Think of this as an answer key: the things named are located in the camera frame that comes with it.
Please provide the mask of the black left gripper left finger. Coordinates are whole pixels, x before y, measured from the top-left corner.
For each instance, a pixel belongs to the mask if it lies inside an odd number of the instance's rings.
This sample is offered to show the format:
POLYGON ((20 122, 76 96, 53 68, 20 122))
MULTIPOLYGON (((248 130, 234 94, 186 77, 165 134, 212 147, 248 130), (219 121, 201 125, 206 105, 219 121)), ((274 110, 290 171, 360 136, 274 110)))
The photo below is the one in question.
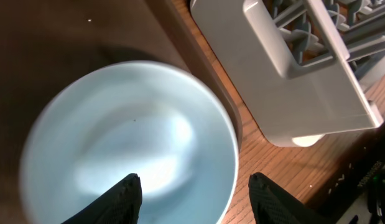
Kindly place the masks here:
POLYGON ((132 173, 63 224, 136 224, 141 205, 141 180, 132 173))

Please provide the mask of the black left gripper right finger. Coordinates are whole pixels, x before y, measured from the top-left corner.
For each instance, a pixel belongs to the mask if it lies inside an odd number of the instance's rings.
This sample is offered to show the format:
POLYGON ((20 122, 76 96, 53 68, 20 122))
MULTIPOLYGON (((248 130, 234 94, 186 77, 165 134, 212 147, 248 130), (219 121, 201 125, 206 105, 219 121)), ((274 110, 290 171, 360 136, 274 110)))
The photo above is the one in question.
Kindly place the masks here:
POLYGON ((257 224, 325 224, 329 221, 257 172, 249 178, 249 199, 257 224))

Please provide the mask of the light blue bowl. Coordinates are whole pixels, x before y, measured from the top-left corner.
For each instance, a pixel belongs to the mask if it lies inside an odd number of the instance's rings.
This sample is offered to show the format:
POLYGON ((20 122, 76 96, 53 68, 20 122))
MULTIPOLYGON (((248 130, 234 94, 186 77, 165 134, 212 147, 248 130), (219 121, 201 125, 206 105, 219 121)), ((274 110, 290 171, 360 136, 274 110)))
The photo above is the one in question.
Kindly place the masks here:
POLYGON ((20 166, 31 223, 62 223, 128 174, 140 223, 220 223, 238 176, 225 107, 199 79, 152 61, 117 63, 62 90, 41 112, 20 166))

